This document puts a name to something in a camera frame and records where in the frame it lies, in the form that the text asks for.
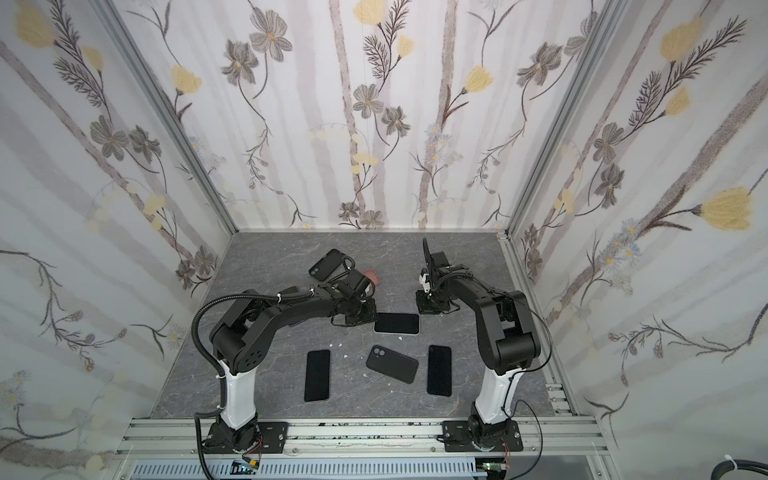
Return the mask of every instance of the marble surface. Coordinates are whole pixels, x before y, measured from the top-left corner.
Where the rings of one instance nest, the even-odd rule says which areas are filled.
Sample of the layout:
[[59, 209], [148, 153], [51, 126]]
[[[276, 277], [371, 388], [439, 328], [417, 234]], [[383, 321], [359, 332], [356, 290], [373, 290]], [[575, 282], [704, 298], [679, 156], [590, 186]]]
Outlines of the marble surface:
[[[376, 287], [380, 312], [417, 313], [415, 291], [424, 263], [422, 238], [432, 252], [464, 263], [484, 282], [513, 290], [495, 233], [238, 233], [232, 239], [208, 300], [248, 288], [275, 293], [296, 285], [317, 283], [307, 270], [328, 250], [338, 248], [356, 261], [358, 270], [373, 268], [381, 279]], [[208, 335], [228, 304], [210, 310], [200, 322], [200, 338], [210, 349]], [[419, 361], [415, 382], [406, 384], [366, 368], [373, 345], [388, 347]], [[453, 353], [453, 394], [426, 392], [427, 349], [449, 346]], [[330, 349], [330, 399], [304, 402], [306, 353]], [[353, 328], [331, 326], [328, 319], [311, 319], [277, 331], [259, 365], [256, 406], [259, 417], [433, 417], [466, 416], [482, 384], [474, 313], [462, 309], [449, 315], [423, 315], [415, 336], [375, 333], [373, 324]], [[187, 338], [170, 372], [152, 418], [187, 418], [215, 409], [218, 382], [215, 370]], [[541, 372], [522, 376], [515, 398], [525, 399], [538, 415], [552, 415]], [[522, 415], [530, 415], [521, 406]]]

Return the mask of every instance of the floral wallpaper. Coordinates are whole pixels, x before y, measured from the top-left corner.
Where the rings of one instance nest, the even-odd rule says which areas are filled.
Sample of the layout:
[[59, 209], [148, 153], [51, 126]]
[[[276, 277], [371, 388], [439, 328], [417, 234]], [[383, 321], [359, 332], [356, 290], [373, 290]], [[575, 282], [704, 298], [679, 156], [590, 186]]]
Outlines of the floral wallpaper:
[[767, 25], [765, 2], [630, 2], [512, 232], [627, 480], [765, 460]]
[[1, 9], [0, 476], [101, 478], [229, 234], [87, 2]]
[[238, 227], [506, 227], [602, 2], [117, 0]]

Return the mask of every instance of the black cable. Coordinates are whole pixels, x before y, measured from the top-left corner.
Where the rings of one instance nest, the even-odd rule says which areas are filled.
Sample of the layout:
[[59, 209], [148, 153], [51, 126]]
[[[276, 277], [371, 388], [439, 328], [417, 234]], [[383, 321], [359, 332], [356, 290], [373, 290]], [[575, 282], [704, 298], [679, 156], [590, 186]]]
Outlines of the black cable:
[[520, 402], [523, 402], [525, 406], [528, 407], [529, 410], [531, 410], [531, 413], [533, 414], [533, 418], [536, 419], [536, 426], [538, 426], [538, 438], [539, 438], [539, 447], [538, 447], [538, 455], [536, 455], [536, 459], [534, 460], [533, 464], [528, 467], [528, 470], [525, 472], [522, 472], [521, 474], [515, 475], [512, 478], [509, 478], [508, 480], [515, 480], [516, 478], [520, 478], [523, 475], [527, 475], [531, 470], [534, 469], [534, 467], [538, 464], [539, 459], [541, 458], [541, 451], [544, 450], [544, 432], [541, 430], [541, 423], [538, 421], [538, 417], [536, 416], [536, 412], [533, 410], [533, 408], [523, 399], [519, 399], [517, 402], [515, 402], [515, 409], [512, 410], [512, 416], [509, 417], [510, 419], [515, 416], [515, 412], [518, 411], [518, 404]]
[[234, 295], [225, 295], [220, 296], [219, 298], [213, 299], [210, 302], [203, 305], [197, 313], [195, 313], [194, 318], [192, 319], [192, 326], [190, 327], [190, 337], [192, 338], [192, 343], [194, 344], [195, 348], [198, 352], [205, 358], [208, 363], [210, 363], [215, 369], [217, 373], [217, 377], [219, 379], [219, 391], [220, 391], [220, 401], [219, 405], [216, 408], [216, 410], [213, 410], [212, 412], [197, 412], [194, 414], [194, 426], [195, 426], [195, 433], [197, 434], [197, 457], [200, 459], [200, 467], [203, 469], [203, 474], [205, 475], [205, 478], [207, 480], [216, 480], [208, 470], [208, 466], [205, 464], [205, 458], [203, 457], [203, 436], [200, 431], [200, 419], [210, 419], [215, 417], [216, 415], [219, 415], [224, 410], [224, 407], [227, 406], [227, 378], [226, 378], [226, 372], [224, 371], [224, 367], [221, 366], [221, 364], [216, 360], [216, 358], [211, 355], [208, 350], [205, 349], [205, 346], [203, 346], [203, 343], [200, 341], [200, 334], [198, 333], [198, 328], [200, 327], [200, 319], [203, 318], [203, 315], [205, 312], [213, 308], [214, 306], [218, 305], [219, 303], [228, 302], [230, 300], [239, 300], [239, 299], [253, 299], [253, 300], [264, 300], [267, 302], [280, 302], [280, 301], [291, 301], [291, 300], [306, 300], [309, 298], [312, 298], [314, 296], [314, 293], [312, 292], [306, 292], [306, 293], [289, 293], [287, 295], [277, 296], [277, 295], [263, 295], [261, 293], [235, 293]]
[[736, 463], [736, 467], [738, 467], [739, 470], [747, 470], [749, 472], [768, 476], [768, 464], [755, 462], [753, 460], [726, 460], [725, 462], [720, 462], [715, 465], [715, 468], [712, 469], [711, 480], [718, 480], [726, 473], [736, 470], [737, 468], [733, 466], [733, 462]]

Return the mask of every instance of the phone screen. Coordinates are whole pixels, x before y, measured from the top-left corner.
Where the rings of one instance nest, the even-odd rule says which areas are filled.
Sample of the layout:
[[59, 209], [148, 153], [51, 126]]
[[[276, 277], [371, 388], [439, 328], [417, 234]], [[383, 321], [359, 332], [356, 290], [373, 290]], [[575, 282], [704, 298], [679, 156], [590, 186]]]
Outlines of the phone screen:
[[330, 397], [330, 375], [330, 350], [313, 350], [306, 354], [304, 402], [318, 402]]
[[377, 333], [399, 333], [416, 335], [419, 333], [419, 315], [417, 313], [379, 312], [379, 319], [373, 331]]

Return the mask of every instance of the smartphone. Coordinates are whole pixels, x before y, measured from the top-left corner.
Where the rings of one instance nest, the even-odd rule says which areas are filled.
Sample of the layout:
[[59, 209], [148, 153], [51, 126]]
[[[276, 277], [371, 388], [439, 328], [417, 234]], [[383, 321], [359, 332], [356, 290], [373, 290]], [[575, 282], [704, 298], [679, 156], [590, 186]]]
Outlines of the smartphone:
[[373, 331], [416, 335], [419, 333], [419, 315], [418, 313], [379, 312], [379, 318], [376, 320]]
[[383, 373], [401, 382], [413, 383], [416, 370], [419, 369], [419, 361], [383, 346], [374, 345], [366, 360], [366, 366], [374, 372]]
[[333, 248], [310, 268], [310, 275], [324, 281], [344, 261], [344, 254]]
[[451, 347], [430, 345], [427, 357], [427, 393], [451, 396], [452, 393]]
[[330, 396], [331, 351], [313, 350], [306, 354], [304, 402], [327, 400]]

